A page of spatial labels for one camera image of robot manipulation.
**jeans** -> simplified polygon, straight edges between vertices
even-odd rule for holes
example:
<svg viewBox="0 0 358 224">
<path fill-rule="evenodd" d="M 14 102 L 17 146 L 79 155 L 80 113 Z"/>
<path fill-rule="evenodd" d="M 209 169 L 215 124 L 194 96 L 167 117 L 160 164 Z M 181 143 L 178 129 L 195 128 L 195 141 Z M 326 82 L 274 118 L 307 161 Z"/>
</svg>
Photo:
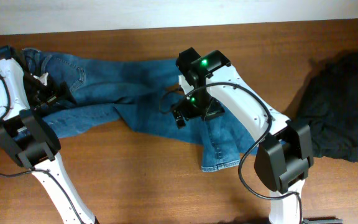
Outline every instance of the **jeans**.
<svg viewBox="0 0 358 224">
<path fill-rule="evenodd" d="M 254 143 L 227 108 L 219 118 L 205 122 L 192 119 L 180 130 L 171 114 L 158 112 L 165 89 L 178 83 L 175 59 L 109 62 L 35 49 L 24 52 L 33 74 L 38 69 L 40 74 L 48 72 L 58 84 L 66 82 L 77 102 L 59 101 L 48 109 L 44 121 L 59 138 L 122 118 L 133 131 L 202 145 L 204 172 L 238 165 L 239 153 Z M 168 95 L 162 108 L 169 109 L 181 97 Z"/>
</svg>

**wire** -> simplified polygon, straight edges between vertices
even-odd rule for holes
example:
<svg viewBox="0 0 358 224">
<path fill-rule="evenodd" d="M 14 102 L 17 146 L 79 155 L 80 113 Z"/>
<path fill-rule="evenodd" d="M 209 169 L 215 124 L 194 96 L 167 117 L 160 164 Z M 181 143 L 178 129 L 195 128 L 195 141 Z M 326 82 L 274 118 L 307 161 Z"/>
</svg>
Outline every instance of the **wire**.
<svg viewBox="0 0 358 224">
<path fill-rule="evenodd" d="M 211 105 L 212 105 L 212 102 L 214 101 L 214 98 L 211 98 L 210 100 L 209 100 L 209 106 L 208 106 L 208 108 L 206 109 L 206 112 L 205 112 L 205 115 L 204 115 L 204 120 L 203 121 L 205 121 L 205 118 L 206 118 L 206 116 L 208 115 L 208 111 L 209 111 L 209 109 L 211 108 Z"/>
<path fill-rule="evenodd" d="M 5 88 L 5 91 L 6 91 L 6 96 L 7 96 L 7 106 L 5 106 L 5 112 L 4 114 L 0 117 L 0 124 L 1 124 L 1 121 L 5 118 L 5 116 L 8 114 L 9 110 L 10 110 L 10 107 L 11 107 L 11 96 L 8 92 L 8 89 L 7 89 L 7 85 L 6 85 L 6 82 L 4 80 L 4 77 L 2 77 L 2 75 L 0 74 L 0 80 L 2 81 L 2 84 L 4 85 L 4 88 Z M 71 201 L 70 197 L 68 196 L 67 192 L 65 191 L 65 189 L 59 184 L 59 182 L 57 181 L 57 179 L 49 172 L 49 171 L 46 171 L 46 170 L 42 170 L 42 169 L 34 169 L 34 170 L 28 170 L 28 171 L 23 171 L 23 172 L 19 172 L 19 173 L 16 173 L 16 174 L 3 174 L 0 172 L 0 176 L 1 177 L 7 177 L 7 178 L 11 178 L 11 177 L 20 177 L 22 175 L 26 175 L 26 174 L 32 174 L 32 173 L 35 173 L 35 172 L 40 172 L 40 173 L 43 173 L 43 174 L 46 174 L 47 176 L 49 176 L 55 183 L 56 185 L 59 187 L 59 189 L 63 192 L 63 194 L 65 195 L 65 197 L 67 198 L 68 200 L 68 203 L 70 204 L 70 206 L 73 208 L 73 211 L 76 215 L 76 217 L 78 218 L 78 220 L 80 221 L 81 224 L 85 224 L 85 222 L 81 219 L 80 215 L 78 214 L 76 208 L 74 207 L 74 204 L 73 202 Z"/>
<path fill-rule="evenodd" d="M 296 196 L 296 199 L 299 203 L 299 210 L 300 210 L 300 221 L 299 221 L 299 224 L 302 224 L 303 223 L 303 212 L 302 212 L 302 202 L 301 202 L 301 197 L 300 197 L 300 194 L 299 192 L 287 192 L 285 195 L 282 195 L 282 196 L 278 196 L 278 197 L 268 197 L 268 196 L 264 196 L 264 195 L 261 195 L 259 193 L 257 193 L 256 191 L 254 191 L 251 187 L 248 186 L 248 184 L 245 182 L 243 176 L 242 176 L 242 166 L 244 164 L 244 161 L 246 160 L 246 158 L 249 156 L 249 154 L 252 152 L 253 149 L 255 149 L 255 147 L 260 143 L 262 142 L 265 137 L 268 135 L 268 133 L 270 132 L 270 129 L 272 127 L 272 123 L 273 123 L 273 117 L 272 115 L 270 114 L 270 111 L 269 109 L 266 107 L 266 105 L 264 104 L 264 102 L 258 97 L 255 95 L 255 93 L 251 92 L 250 90 L 244 88 L 243 86 L 240 86 L 238 84 L 235 84 L 235 83 L 229 83 L 229 82 L 216 82 L 216 83 L 210 83 L 210 84 L 207 84 L 207 85 L 204 85 L 204 86 L 201 86 L 199 88 L 195 88 L 194 90 L 191 90 L 189 91 L 182 99 L 180 99 L 178 101 L 178 103 L 174 104 L 168 111 L 162 111 L 161 109 L 161 102 L 162 100 L 168 95 L 168 94 L 171 94 L 173 91 L 169 91 L 168 93 L 164 94 L 163 97 L 161 98 L 160 100 L 160 104 L 159 104 L 159 111 L 162 113 L 162 114 L 169 114 L 171 113 L 172 111 L 176 110 L 189 96 L 191 96 L 193 93 L 197 92 L 197 91 L 200 91 L 200 90 L 204 90 L 208 87 L 212 87 L 212 86 L 219 86 L 219 85 L 223 85 L 223 86 L 233 86 L 234 89 L 238 88 L 246 93 L 248 93 L 250 96 L 252 96 L 260 105 L 261 107 L 265 110 L 266 114 L 267 114 L 267 129 L 266 131 L 261 135 L 261 137 L 258 138 L 258 140 L 255 141 L 255 143 L 253 143 L 253 145 L 251 145 L 251 147 L 244 153 L 244 155 L 241 157 L 241 160 L 240 160 L 240 163 L 239 163 L 239 168 L 238 168 L 238 174 L 239 174 L 239 178 L 240 178 L 240 181 L 241 183 L 243 184 L 243 186 L 249 191 L 251 192 L 252 194 L 254 194 L 256 197 L 258 198 L 262 198 L 262 199 L 265 199 L 265 200 L 282 200 L 282 199 L 285 199 L 291 195 L 295 195 Z"/>
</svg>

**jeans seam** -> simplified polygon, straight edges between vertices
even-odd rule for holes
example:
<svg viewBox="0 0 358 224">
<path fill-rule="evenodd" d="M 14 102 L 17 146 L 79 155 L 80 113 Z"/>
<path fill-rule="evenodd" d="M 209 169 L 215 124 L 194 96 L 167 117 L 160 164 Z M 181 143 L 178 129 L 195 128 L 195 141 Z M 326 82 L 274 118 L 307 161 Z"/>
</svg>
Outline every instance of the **jeans seam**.
<svg viewBox="0 0 358 224">
<path fill-rule="evenodd" d="M 77 116 L 77 115 L 70 115 L 70 117 L 65 117 L 65 118 L 59 118 L 61 121 L 67 121 L 69 120 L 70 118 L 75 118 L 75 119 L 80 119 L 80 118 L 90 118 L 90 119 L 98 119 L 98 118 L 103 118 L 103 117 L 106 117 L 106 116 L 109 116 L 110 114 L 112 114 L 112 111 L 110 112 L 107 112 L 107 113 L 104 113 L 102 115 L 97 115 L 97 116 Z M 51 121 L 52 123 L 58 123 L 58 120 L 54 120 L 54 121 Z"/>
<path fill-rule="evenodd" d="M 22 50 L 34 50 L 34 51 L 36 51 L 36 52 L 41 52 L 40 50 L 38 50 L 38 49 L 35 49 L 35 48 L 33 48 L 33 47 L 25 47 L 25 48 L 23 48 Z"/>
<path fill-rule="evenodd" d="M 37 74 L 38 65 L 40 64 L 40 52 L 34 52 L 34 61 L 35 61 L 34 73 Z"/>
<path fill-rule="evenodd" d="M 207 129 L 208 129 L 208 137 L 209 137 L 209 140 L 211 141 L 211 145 L 212 145 L 212 147 L 213 147 L 213 149 L 215 150 L 215 158 L 217 159 L 217 160 L 221 160 L 222 159 L 222 150 L 221 150 L 221 148 L 220 147 L 217 147 L 216 145 L 215 145 L 215 143 L 213 142 L 213 140 L 212 140 L 212 136 L 211 136 L 211 127 L 209 126 L 209 122 L 207 122 L 206 123 L 206 127 L 207 127 Z"/>
<path fill-rule="evenodd" d="M 34 58 L 35 57 L 35 52 L 30 52 L 28 56 L 30 58 Z M 31 66 L 32 66 L 32 60 L 31 59 L 29 59 L 29 62 L 27 63 L 27 66 L 28 66 L 29 70 L 31 71 Z"/>
<path fill-rule="evenodd" d="M 47 64 L 51 58 L 52 58 L 52 55 L 48 55 L 45 57 L 45 59 L 43 60 L 43 62 L 41 64 L 41 73 L 45 73 L 45 69 L 46 69 Z"/>
<path fill-rule="evenodd" d="M 240 164 L 240 160 L 235 160 L 235 161 L 231 161 L 231 162 L 225 162 L 222 164 L 217 164 L 215 166 L 212 167 L 203 167 L 201 166 L 201 170 L 203 172 L 215 172 L 221 169 L 225 169 L 225 168 L 229 168 L 229 167 L 234 167 Z"/>
<path fill-rule="evenodd" d="M 77 70 L 79 72 L 80 78 L 71 85 L 70 92 L 73 92 L 74 90 L 78 89 L 85 82 L 85 71 L 84 71 L 84 69 L 81 68 L 81 67 L 78 67 L 78 66 L 76 66 L 76 65 L 74 65 L 74 64 L 72 64 L 70 62 L 67 62 L 66 60 L 63 60 L 61 58 L 56 57 L 56 59 L 61 61 L 61 62 L 63 62 L 63 63 L 65 63 L 65 64 L 67 64 L 68 66 L 74 68 L 75 70 Z"/>
</svg>

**green led light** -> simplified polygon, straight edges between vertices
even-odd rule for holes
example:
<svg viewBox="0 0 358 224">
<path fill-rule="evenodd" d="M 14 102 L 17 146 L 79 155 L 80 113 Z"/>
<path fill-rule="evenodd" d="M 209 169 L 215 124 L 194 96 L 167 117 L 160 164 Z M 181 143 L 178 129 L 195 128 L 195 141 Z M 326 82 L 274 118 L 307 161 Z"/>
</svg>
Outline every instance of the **green led light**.
<svg viewBox="0 0 358 224">
<path fill-rule="evenodd" d="M 208 64 L 208 61 L 206 59 L 204 59 L 204 60 L 201 61 L 201 64 L 205 66 L 205 65 Z"/>
</svg>

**jeans pocket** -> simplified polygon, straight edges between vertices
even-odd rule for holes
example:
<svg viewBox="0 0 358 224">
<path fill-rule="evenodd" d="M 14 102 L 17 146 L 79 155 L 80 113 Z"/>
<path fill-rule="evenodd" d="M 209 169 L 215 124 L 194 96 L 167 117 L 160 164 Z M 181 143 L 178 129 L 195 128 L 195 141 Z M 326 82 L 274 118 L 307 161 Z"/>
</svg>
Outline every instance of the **jeans pocket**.
<svg viewBox="0 0 358 224">
<path fill-rule="evenodd" d="M 48 72 L 57 84 L 66 82 L 71 93 L 84 84 L 86 79 L 84 68 L 75 63 L 72 55 L 46 56 L 42 62 L 41 72 Z"/>
</svg>

